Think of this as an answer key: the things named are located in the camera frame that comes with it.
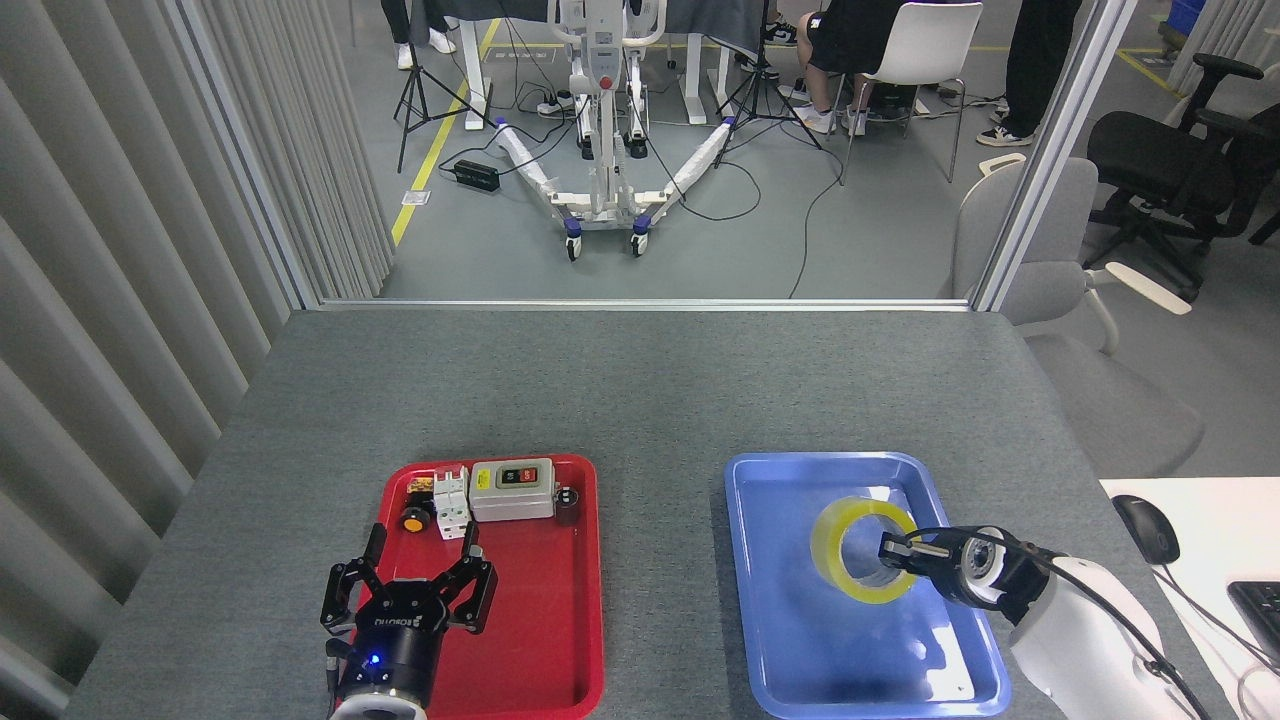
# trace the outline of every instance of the gray table surface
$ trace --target gray table surface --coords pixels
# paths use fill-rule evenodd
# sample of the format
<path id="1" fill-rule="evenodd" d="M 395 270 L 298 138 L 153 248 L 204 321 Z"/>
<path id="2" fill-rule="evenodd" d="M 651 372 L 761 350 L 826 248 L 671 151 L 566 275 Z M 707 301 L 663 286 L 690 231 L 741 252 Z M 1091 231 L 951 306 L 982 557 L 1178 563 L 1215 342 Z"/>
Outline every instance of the gray table surface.
<path id="1" fill-rule="evenodd" d="M 859 450 L 923 460 L 955 524 L 1110 568 L 1231 716 L 1004 318 L 429 309 L 289 320 L 65 717 L 323 717 L 328 568 L 364 547 L 390 474 L 552 452 L 599 471 L 607 685 L 593 717 L 765 717 L 724 465 Z M 993 626 L 1004 644 L 1007 624 Z M 1059 717 L 1005 656 L 1004 716 Z"/>

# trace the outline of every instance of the power adapter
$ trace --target power adapter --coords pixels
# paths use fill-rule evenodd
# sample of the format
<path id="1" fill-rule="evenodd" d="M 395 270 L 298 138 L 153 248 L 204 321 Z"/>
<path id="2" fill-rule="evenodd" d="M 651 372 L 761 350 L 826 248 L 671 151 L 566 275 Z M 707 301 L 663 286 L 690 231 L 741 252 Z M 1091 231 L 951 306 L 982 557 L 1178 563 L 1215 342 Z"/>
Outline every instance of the power adapter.
<path id="1" fill-rule="evenodd" d="M 453 172 L 453 177 L 462 184 L 489 192 L 498 190 L 498 170 L 489 165 L 481 165 L 471 160 L 458 160 L 451 170 Z"/>

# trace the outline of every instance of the computer mouse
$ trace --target computer mouse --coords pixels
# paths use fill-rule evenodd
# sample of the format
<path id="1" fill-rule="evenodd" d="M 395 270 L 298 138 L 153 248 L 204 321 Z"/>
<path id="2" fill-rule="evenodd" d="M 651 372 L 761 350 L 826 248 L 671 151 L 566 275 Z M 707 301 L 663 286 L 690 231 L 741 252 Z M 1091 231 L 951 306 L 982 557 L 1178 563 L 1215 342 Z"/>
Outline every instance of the computer mouse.
<path id="1" fill-rule="evenodd" d="M 1152 565 L 1167 565 L 1178 560 L 1178 536 L 1158 507 L 1132 495 L 1117 495 L 1111 498 L 1111 505 L 1124 520 L 1124 527 L 1129 528 L 1133 542 L 1138 543 L 1143 560 Z"/>

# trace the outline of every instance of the tripod stand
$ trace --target tripod stand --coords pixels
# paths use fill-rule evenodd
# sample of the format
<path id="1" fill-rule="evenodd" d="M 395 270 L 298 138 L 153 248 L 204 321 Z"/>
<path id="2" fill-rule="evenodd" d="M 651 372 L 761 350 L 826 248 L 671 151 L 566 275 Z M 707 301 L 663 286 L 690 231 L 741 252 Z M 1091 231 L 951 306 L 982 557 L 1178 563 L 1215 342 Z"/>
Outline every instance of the tripod stand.
<path id="1" fill-rule="evenodd" d="M 404 90 L 401 91 L 399 102 L 396 104 L 396 111 L 392 114 L 392 119 L 399 119 L 401 109 L 404 109 L 404 124 L 403 132 L 401 133 L 401 155 L 399 160 L 396 163 L 396 172 L 401 173 L 404 169 L 404 145 L 408 142 L 408 133 L 416 131 L 417 128 L 425 126 L 431 120 L 439 120 L 442 118 L 448 118 L 449 115 L 460 115 L 462 113 L 476 113 L 484 119 L 485 124 L 498 129 L 498 124 L 489 119 L 488 108 L 489 102 L 485 102 L 485 111 L 479 113 L 470 102 L 458 96 L 457 92 L 449 90 L 443 82 L 440 82 L 435 76 L 426 70 L 421 63 L 417 61 L 417 49 L 412 44 L 408 46 L 410 56 L 413 58 L 413 68 L 410 70 L 408 79 L 404 81 Z M 462 104 L 461 108 L 454 110 L 448 110 L 440 113 L 439 115 L 430 115 L 426 111 L 426 92 L 422 90 L 422 76 L 428 79 L 440 86 L 442 90 L 453 96 L 454 100 Z M 417 117 L 417 122 L 412 122 L 413 117 Z"/>
<path id="2" fill-rule="evenodd" d="M 737 108 L 739 108 L 737 118 L 735 119 L 733 124 L 730 126 L 728 138 L 724 140 L 724 145 L 721 147 L 719 154 L 716 155 L 714 167 L 717 167 L 717 168 L 721 164 L 721 159 L 724 156 L 724 151 L 728 150 L 730 143 L 733 142 L 733 135 L 737 131 L 742 129 L 751 120 L 794 120 L 794 122 L 797 122 L 797 123 L 800 123 L 800 129 L 803 129 L 804 133 L 806 136 L 809 136 L 809 142 L 812 142 L 813 146 L 817 147 L 818 150 L 822 150 L 822 145 L 818 145 L 818 138 L 814 137 L 813 131 L 809 129 L 809 126 L 804 124 L 804 120 L 800 119 L 800 115 L 796 114 L 795 108 L 791 106 L 791 101 L 787 100 L 782 95 L 782 92 L 778 90 L 777 83 L 772 83 L 772 82 L 767 82 L 765 81 L 764 70 L 765 70 L 765 68 L 769 67 L 769 64 L 764 59 L 764 28 L 768 27 L 768 24 L 769 24 L 769 4 L 762 1 L 760 3 L 760 42 L 756 46 L 755 61 L 751 63 L 751 72 L 750 72 L 750 74 L 746 76 L 746 79 L 744 79 L 741 83 L 739 83 L 739 86 L 736 88 L 733 88 L 733 92 L 730 94 L 728 99 L 726 99 L 724 102 L 719 108 L 716 109 L 719 113 L 719 115 L 723 118 L 724 117 L 724 109 L 728 108 L 728 105 L 731 102 L 737 102 Z M 768 114 L 768 113 L 760 113 L 760 94 L 762 92 L 769 92 L 769 91 L 773 91 L 773 94 L 778 96 L 778 100 L 782 101 L 782 106 L 786 108 L 786 113 L 785 114 L 774 115 L 774 114 Z M 765 96 L 764 101 L 765 101 L 765 108 L 768 109 L 768 104 L 769 104 L 768 102 L 768 96 Z"/>

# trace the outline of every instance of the red tray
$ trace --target red tray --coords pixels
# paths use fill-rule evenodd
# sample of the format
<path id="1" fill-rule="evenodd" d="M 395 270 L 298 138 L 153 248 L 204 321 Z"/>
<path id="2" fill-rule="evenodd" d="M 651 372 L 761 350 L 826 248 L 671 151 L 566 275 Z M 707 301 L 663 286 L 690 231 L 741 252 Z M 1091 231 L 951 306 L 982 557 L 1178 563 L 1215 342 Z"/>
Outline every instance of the red tray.
<path id="1" fill-rule="evenodd" d="M 428 707 L 431 720 L 577 720 L 600 702 L 604 621 L 595 468 L 577 455 L 549 457 L 556 482 L 580 495 L 577 523 L 562 527 L 545 518 L 479 524 L 479 544 L 498 571 L 498 587 L 484 633 L 453 628 L 444 634 Z M 378 566 L 383 582 L 434 578 L 457 561 L 462 541 L 440 539 L 434 524 L 421 533 L 401 529 L 404 488 L 435 468 L 461 462 L 470 473 L 481 461 L 415 462 L 392 475 L 378 511 L 387 527 Z"/>

